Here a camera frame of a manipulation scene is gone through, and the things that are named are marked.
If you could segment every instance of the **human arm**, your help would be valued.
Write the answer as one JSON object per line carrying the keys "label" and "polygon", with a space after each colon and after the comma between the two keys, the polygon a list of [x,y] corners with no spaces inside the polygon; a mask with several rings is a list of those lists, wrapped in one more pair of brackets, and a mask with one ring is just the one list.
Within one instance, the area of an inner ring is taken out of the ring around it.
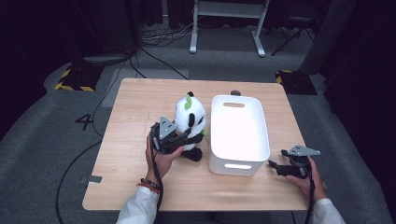
{"label": "human arm", "polygon": [[[317,165],[315,164],[314,160],[309,157],[308,159],[311,163],[312,178],[315,183],[313,223],[345,223],[338,210],[332,204],[332,201],[328,198],[325,189],[323,188]],[[289,182],[297,186],[306,197],[309,198],[309,177],[306,179],[301,179],[293,175],[287,175],[286,178],[289,180]]]}
{"label": "human arm", "polygon": [[[165,155],[159,153],[156,155],[155,161],[157,163],[157,168],[161,178],[163,178],[168,173],[172,166],[172,161],[180,156],[182,151],[183,147],[179,147],[172,154]],[[147,137],[146,161],[148,164],[148,172],[145,179],[158,185],[151,159],[149,136]],[[117,224],[153,223],[157,215],[157,202],[159,200],[159,194],[154,191],[147,187],[140,186],[137,189],[136,194],[128,199],[128,201],[121,208]]]}

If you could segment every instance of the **stand leg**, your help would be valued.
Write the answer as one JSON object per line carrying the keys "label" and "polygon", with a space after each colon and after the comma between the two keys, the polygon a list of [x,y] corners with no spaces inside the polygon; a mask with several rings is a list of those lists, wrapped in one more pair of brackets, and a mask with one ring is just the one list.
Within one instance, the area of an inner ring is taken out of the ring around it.
{"label": "stand leg", "polygon": [[253,35],[254,44],[256,45],[256,49],[260,57],[265,56],[265,51],[264,48],[262,47],[262,42],[260,41],[260,32],[262,31],[262,24],[264,23],[265,15],[267,13],[267,8],[268,8],[268,1],[265,1],[264,6],[262,8],[262,15],[260,16],[259,24],[257,25],[257,30],[251,32],[251,34]]}
{"label": "stand leg", "polygon": [[190,53],[196,53],[197,51],[198,1],[199,0],[195,0],[195,4],[194,4],[194,16],[193,16],[193,26],[192,26],[192,34],[191,34]]}

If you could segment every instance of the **green leaf on panda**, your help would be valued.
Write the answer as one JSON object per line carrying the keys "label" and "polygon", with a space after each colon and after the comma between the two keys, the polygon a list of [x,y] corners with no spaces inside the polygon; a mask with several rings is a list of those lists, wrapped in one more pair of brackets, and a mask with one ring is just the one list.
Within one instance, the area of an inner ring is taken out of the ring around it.
{"label": "green leaf on panda", "polygon": [[187,100],[187,103],[184,104],[184,108],[190,109],[190,108],[191,108],[191,104],[192,104],[192,102],[191,102],[191,97],[190,97],[189,95],[187,95],[187,96],[186,96],[186,100]]}

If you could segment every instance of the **wooden table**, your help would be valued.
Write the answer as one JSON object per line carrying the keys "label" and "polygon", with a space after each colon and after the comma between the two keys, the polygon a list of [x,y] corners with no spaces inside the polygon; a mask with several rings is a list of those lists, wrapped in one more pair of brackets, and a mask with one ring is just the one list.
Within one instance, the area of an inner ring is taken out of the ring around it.
{"label": "wooden table", "polygon": [[[83,200],[87,210],[120,210],[146,176],[146,136],[160,116],[172,120],[176,102],[188,91],[203,103],[210,135],[211,102],[214,96],[237,90],[262,102],[266,119],[270,160],[289,164],[281,149],[303,145],[304,140],[282,86],[275,83],[192,81],[125,78],[107,124],[105,137]],[[262,211],[306,210],[304,195],[284,176],[276,175],[268,162],[253,176],[215,175],[208,168],[209,144],[198,147],[203,158],[178,158],[163,178],[163,211]]]}

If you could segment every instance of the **white sleeve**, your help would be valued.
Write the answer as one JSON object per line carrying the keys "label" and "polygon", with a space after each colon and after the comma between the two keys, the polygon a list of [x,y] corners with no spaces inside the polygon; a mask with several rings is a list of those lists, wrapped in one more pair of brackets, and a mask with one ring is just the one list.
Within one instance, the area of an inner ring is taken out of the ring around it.
{"label": "white sleeve", "polygon": [[139,187],[121,208],[117,224],[152,224],[157,216],[159,194],[146,187]]}
{"label": "white sleeve", "polygon": [[313,214],[312,222],[314,224],[345,224],[345,221],[330,199],[317,200],[314,205]]}

